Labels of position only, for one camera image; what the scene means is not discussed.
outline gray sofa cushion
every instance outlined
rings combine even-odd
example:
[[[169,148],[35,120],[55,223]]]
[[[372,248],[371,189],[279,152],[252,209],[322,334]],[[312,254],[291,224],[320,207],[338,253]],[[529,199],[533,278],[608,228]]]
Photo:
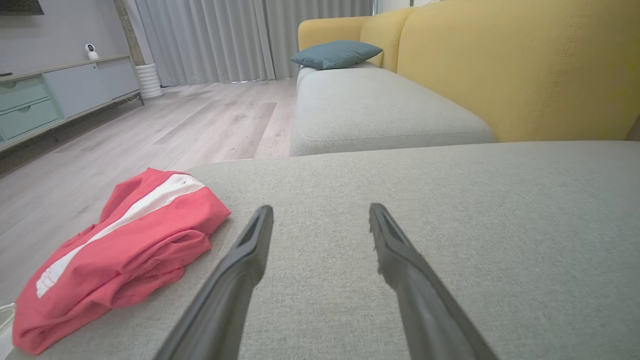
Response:
[[[366,68],[377,69],[378,67],[369,61],[365,61],[362,63],[357,63],[355,65],[352,65],[348,68],[349,69],[366,69]],[[313,74],[314,72],[318,72],[318,71],[329,71],[329,70],[318,70],[308,66],[300,67],[300,71],[298,72],[298,77],[296,78],[296,91],[300,89],[300,84],[302,83],[302,80],[305,78],[305,76],[309,74]]]
[[[501,359],[640,353],[640,143],[494,143],[212,164],[190,172],[232,211],[212,250],[141,304],[43,355],[148,359],[255,209],[274,207],[243,359],[401,359],[377,273],[381,202]]]
[[[307,74],[290,155],[493,142],[477,116],[385,69]]]

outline gray wall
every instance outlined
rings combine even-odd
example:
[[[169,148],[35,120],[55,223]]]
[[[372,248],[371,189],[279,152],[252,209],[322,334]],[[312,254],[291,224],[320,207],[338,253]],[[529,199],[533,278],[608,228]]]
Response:
[[[129,54],[112,0],[40,0],[44,15],[0,16],[0,72],[21,74],[100,56]]]

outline teal pillow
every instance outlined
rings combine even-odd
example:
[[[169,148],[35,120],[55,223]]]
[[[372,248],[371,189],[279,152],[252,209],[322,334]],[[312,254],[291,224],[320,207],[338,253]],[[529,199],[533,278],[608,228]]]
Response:
[[[308,47],[291,57],[294,63],[318,70],[344,69],[380,54],[382,49],[359,41],[336,40]]]

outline folded clothing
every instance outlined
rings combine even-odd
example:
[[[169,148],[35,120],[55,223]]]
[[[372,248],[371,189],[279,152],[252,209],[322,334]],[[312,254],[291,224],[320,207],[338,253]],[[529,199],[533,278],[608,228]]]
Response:
[[[100,222],[65,242],[27,282],[13,344],[39,354],[110,309],[178,281],[229,214],[188,174],[150,168],[116,185]]]

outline black plastic attachment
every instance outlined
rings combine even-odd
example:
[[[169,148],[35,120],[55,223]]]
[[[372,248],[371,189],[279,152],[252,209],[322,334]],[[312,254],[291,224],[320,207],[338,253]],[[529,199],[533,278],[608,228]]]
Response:
[[[273,209],[262,206],[204,283],[156,359],[236,359],[253,288],[264,274]]]
[[[496,359],[471,320],[387,209],[381,204],[371,204],[369,215],[380,264],[378,272],[397,293],[411,357]]]

